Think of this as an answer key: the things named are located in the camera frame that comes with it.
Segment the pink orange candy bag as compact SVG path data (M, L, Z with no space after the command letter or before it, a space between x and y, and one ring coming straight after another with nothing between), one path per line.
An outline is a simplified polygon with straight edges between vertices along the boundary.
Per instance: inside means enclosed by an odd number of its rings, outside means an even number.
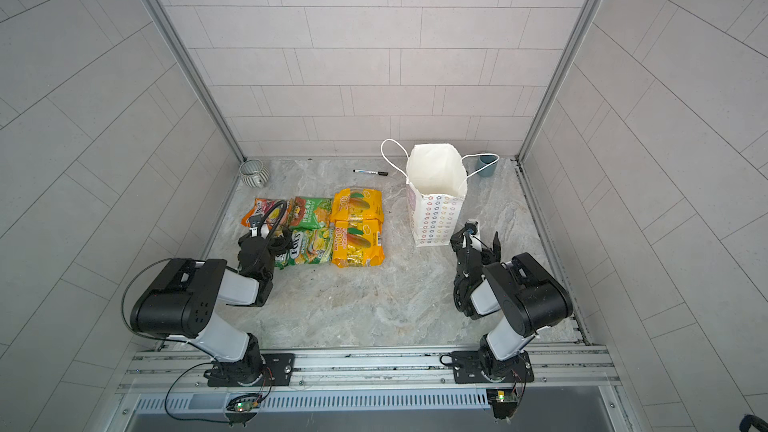
M272 210L272 206L278 201L273 199L256 198L254 200L253 207L241 219L240 221L241 225L248 228L247 219L250 216L254 214L263 214L264 216L267 215L267 220L269 221L271 229L277 224L279 224L281 227L288 227L292 220L294 200L293 199L285 200L286 209L283 215L280 215L280 212L281 212L280 207L276 207L274 210Z

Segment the green Savoria snack pack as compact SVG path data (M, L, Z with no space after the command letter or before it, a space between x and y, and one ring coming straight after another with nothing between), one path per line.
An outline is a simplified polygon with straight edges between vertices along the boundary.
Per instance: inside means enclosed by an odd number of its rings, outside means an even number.
M284 269L295 265L328 263L332 256L333 229L293 230L288 248L278 255L275 265Z

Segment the green chip snack bag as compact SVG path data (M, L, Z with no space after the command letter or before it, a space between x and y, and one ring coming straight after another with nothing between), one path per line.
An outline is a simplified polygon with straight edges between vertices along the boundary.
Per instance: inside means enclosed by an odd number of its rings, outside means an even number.
M332 199L296 196L293 200L291 229L317 230L331 223Z

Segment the white printed paper bag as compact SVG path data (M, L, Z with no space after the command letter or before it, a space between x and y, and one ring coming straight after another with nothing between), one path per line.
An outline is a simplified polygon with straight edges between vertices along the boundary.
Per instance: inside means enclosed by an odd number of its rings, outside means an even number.
M409 223L417 247L444 246L458 223L468 192L469 173L462 156L449 143L416 144L404 152L406 164L397 166L385 152L388 144L402 144L388 138L380 145L382 158L405 178Z

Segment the yellow snack package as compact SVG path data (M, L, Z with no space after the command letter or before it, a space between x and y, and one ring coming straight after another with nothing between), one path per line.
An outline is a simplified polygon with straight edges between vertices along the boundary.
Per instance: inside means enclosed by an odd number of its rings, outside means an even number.
M345 222L376 220L383 223L381 191L360 187L342 189L333 198L331 219Z
M381 223L376 219L336 221L331 262L340 268L374 267L385 260Z

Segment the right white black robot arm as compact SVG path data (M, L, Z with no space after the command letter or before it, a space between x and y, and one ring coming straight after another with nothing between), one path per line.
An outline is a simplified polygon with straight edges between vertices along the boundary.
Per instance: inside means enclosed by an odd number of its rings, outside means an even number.
M573 313L565 288L531 254L504 262L495 236L491 246L467 222L450 238L457 268L455 308L472 320L502 314L497 326L480 339L476 351L449 354L447 366L458 383L529 383L534 380L525 347L544 328Z

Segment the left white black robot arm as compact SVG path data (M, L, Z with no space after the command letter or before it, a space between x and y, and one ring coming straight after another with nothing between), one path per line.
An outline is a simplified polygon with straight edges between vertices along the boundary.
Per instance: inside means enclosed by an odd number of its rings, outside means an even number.
M274 236L262 227L239 238L238 245L236 268L224 259L161 260L162 270L122 319L137 336L187 344L208 355L211 368L204 377L210 387L286 386L295 356L264 355L254 334L235 328L215 308L219 302L264 306L275 262L291 248L291 233Z

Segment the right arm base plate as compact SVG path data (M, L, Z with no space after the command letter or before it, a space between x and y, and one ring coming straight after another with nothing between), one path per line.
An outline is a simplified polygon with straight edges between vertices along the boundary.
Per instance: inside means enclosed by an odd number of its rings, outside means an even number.
M529 355L523 351L507 360L497 360L490 351L453 351L440 363L449 368L457 384L517 384L535 380Z

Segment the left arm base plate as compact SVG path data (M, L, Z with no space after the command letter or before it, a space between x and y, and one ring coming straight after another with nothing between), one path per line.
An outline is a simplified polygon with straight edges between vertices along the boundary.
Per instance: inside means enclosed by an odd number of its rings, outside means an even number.
M214 363L203 373L209 387L288 386L296 356L267 353L258 359L246 356L238 362Z

